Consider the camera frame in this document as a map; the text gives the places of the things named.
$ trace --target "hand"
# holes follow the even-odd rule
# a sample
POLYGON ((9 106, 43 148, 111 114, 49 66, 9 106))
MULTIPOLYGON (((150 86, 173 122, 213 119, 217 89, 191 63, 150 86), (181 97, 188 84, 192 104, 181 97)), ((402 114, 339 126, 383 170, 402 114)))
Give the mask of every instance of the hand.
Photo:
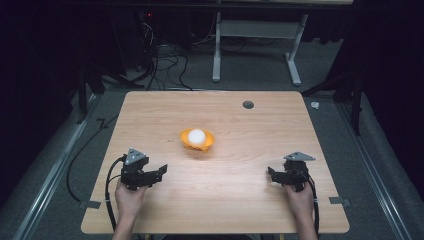
POLYGON ((312 188, 309 183, 305 183, 303 191, 295 192, 293 185, 284 185, 289 197, 290 208, 296 218, 296 227, 299 240, 316 240, 312 213, 314 209, 314 199, 312 188))
POLYGON ((112 239, 130 239, 135 220, 143 205, 144 194, 148 186, 141 187, 137 191, 128 190, 125 184, 118 180, 115 191, 115 199, 118 205, 119 217, 112 239))
POLYGON ((312 217, 314 199, 309 183, 305 183, 305 188, 300 192, 295 192, 293 185, 284 185, 284 188, 289 197, 290 208, 296 218, 312 217))

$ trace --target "hole in table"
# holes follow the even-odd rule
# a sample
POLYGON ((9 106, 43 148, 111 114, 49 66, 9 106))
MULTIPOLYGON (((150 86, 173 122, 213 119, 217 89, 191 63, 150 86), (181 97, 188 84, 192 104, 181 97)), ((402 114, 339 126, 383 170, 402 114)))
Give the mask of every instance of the hole in table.
POLYGON ((255 106, 255 104, 253 104, 252 101, 244 101, 243 102, 243 107, 246 109, 252 109, 255 106))

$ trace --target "table surface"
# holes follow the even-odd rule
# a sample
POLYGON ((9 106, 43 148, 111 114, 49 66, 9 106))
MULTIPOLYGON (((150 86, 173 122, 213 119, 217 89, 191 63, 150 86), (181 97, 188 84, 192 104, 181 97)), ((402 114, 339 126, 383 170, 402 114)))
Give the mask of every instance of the table surface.
MULTIPOLYGON (((112 233, 104 201, 107 172, 130 147, 150 157, 145 171, 168 164, 163 181, 146 192, 135 224, 138 233, 293 233, 284 188, 273 183, 268 166, 284 171, 285 155, 296 151, 316 158, 307 167, 319 198, 320 232, 349 230, 331 173, 302 96, 298 92, 130 92, 123 103, 81 229, 112 233), (254 107, 246 109, 244 101, 254 107), (212 132, 207 152, 187 149, 179 138, 186 128, 212 132)), ((112 176, 119 175, 118 164, 112 176)), ((118 215, 110 184, 112 206, 118 215)))

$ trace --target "white ball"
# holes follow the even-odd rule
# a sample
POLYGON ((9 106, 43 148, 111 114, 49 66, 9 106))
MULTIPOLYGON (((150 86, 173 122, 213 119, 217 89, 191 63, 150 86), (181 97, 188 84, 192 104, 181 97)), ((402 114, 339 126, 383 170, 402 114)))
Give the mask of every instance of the white ball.
POLYGON ((188 133, 188 142, 194 147, 203 147, 206 142, 206 134, 200 129, 193 129, 188 133))

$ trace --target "wrist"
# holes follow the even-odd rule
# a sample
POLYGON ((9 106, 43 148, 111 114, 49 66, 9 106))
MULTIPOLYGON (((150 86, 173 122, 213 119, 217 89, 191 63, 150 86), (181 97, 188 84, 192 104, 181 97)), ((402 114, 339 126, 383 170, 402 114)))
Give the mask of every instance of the wrist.
POLYGON ((116 224, 115 233, 113 234, 113 240, 127 240, 131 238, 132 231, 136 217, 133 216, 119 216, 116 224))
POLYGON ((297 232, 300 240, 314 240, 318 239, 315 227, 314 220, 310 215, 298 215, 296 216, 296 226, 297 232))

